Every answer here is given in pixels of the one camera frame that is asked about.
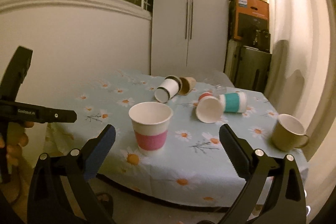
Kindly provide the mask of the person's left hand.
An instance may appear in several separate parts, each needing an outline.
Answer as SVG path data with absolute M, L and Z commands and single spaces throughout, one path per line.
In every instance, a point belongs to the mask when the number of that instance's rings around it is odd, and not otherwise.
M 2 189 L 5 191 L 4 196 L 11 206 L 15 205 L 22 193 L 23 182 L 28 184 L 31 179 L 32 168 L 23 157 L 23 147 L 29 142 L 26 134 L 27 128 L 32 128 L 34 122 L 9 123 L 7 141 L 3 140 L 1 134 L 1 148 L 6 147 L 6 159 L 9 165 L 14 167 L 14 181 L 5 184 Z

